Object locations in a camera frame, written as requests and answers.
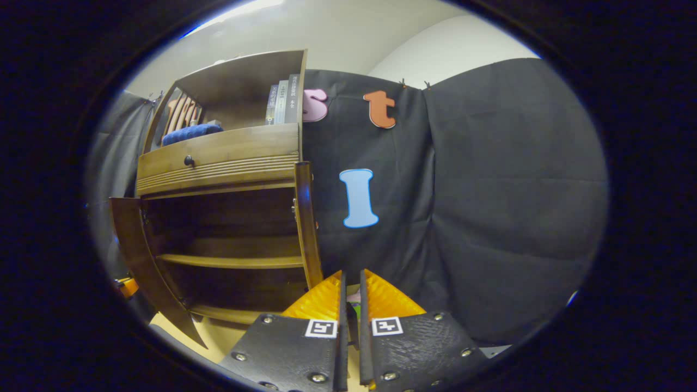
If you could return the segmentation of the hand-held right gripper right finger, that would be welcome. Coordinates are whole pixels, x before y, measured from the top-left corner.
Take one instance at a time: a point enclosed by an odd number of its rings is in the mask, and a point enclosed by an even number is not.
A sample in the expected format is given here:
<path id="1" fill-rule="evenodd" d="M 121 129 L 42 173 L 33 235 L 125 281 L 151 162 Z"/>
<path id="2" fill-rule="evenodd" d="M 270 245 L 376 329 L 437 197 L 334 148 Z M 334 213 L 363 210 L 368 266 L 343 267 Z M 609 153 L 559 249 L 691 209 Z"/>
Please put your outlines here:
<path id="1" fill-rule="evenodd" d="M 445 310 L 426 311 L 370 270 L 360 274 L 359 382 L 371 391 L 444 391 L 488 363 Z"/>

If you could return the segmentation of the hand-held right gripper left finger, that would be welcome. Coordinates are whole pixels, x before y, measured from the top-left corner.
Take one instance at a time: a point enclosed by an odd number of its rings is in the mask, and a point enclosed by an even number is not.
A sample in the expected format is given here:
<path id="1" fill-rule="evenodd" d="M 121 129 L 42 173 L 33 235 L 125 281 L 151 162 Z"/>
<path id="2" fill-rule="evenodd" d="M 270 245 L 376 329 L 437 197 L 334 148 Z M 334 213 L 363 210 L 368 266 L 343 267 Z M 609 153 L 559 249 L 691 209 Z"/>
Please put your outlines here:
<path id="1" fill-rule="evenodd" d="M 220 362 L 272 391 L 346 391 L 346 278 L 338 271 L 282 314 L 262 313 Z"/>

